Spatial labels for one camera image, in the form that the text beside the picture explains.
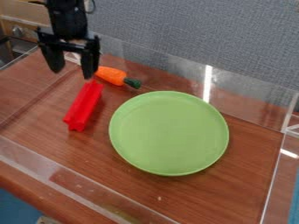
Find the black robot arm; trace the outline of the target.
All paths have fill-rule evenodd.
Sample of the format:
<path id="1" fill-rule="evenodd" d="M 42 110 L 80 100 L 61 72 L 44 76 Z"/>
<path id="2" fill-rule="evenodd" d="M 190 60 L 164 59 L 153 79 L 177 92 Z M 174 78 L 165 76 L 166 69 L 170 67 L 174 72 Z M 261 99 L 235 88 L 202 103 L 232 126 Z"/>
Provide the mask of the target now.
<path id="1" fill-rule="evenodd" d="M 88 31 L 84 0 L 45 0 L 44 6 L 50 27 L 37 27 L 36 34 L 48 67 L 57 73 L 65 65 L 64 53 L 77 53 L 82 77 L 88 80 L 98 69 L 100 38 Z"/>

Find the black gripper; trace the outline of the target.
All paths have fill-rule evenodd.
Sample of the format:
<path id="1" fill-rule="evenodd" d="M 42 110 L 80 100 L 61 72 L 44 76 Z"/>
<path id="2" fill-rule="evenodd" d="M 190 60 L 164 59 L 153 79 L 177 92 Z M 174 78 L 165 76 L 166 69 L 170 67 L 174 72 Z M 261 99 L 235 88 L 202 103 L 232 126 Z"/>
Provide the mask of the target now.
<path id="1" fill-rule="evenodd" d="M 50 27 L 38 27 L 36 33 L 38 47 L 41 48 L 41 54 L 49 69 L 57 73 L 64 68 L 62 51 L 81 53 L 80 66 L 82 76 L 85 80 L 90 79 L 98 69 L 98 36 L 92 31 L 88 31 L 78 38 L 64 39 L 53 33 Z"/>

